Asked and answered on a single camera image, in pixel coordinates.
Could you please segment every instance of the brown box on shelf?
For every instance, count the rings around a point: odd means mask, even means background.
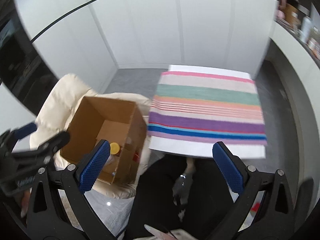
[[[77,164],[84,154],[105,139],[121,147],[115,161],[100,172],[99,180],[132,183],[139,166],[147,126],[135,102],[111,98],[84,97],[67,131],[70,142],[60,155]]]

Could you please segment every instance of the yellow jar lid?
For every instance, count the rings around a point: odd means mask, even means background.
[[[110,143],[110,153],[117,154],[120,151],[120,146],[117,143]]]

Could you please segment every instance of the metal screw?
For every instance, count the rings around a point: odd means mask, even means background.
[[[248,166],[248,170],[251,171],[251,172],[254,172],[254,171],[256,171],[257,169],[256,169],[255,166],[249,165],[249,166]]]
[[[39,170],[38,170],[38,173],[39,174],[42,174],[42,173],[44,173],[45,172],[45,168],[40,168]]]
[[[44,144],[43,146],[42,146],[42,149],[47,149],[47,147],[49,146],[49,143],[46,143],[46,144]]]
[[[278,172],[278,174],[279,174],[280,176],[283,176],[283,175],[284,175],[284,171],[283,171],[283,170],[278,170],[277,172]]]
[[[46,156],[46,157],[44,158],[43,163],[44,163],[44,164],[48,164],[50,160],[51,160],[51,157],[48,155],[48,156]]]
[[[69,171],[73,171],[75,168],[76,168],[76,166],[75,166],[74,164],[70,164],[70,165],[68,165],[68,167],[67,167],[67,169],[68,169]]]

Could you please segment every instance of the blue textured pad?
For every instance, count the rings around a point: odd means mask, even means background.
[[[34,122],[31,122],[17,129],[14,132],[14,137],[16,140],[21,140],[26,136],[28,136],[29,134],[35,132],[36,130],[37,130],[36,124]]]
[[[232,192],[241,194],[244,190],[243,177],[234,165],[233,161],[218,143],[213,145],[212,156]]]
[[[108,141],[105,141],[80,175],[79,191],[82,194],[92,189],[109,156],[110,144]]]

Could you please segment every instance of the person's leg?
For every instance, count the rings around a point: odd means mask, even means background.
[[[178,209],[173,203],[172,187],[186,166],[185,157],[167,154],[140,176],[125,240],[152,236],[144,224],[165,233],[181,227]]]
[[[213,159],[197,159],[183,229],[204,240],[233,205],[228,185]]]

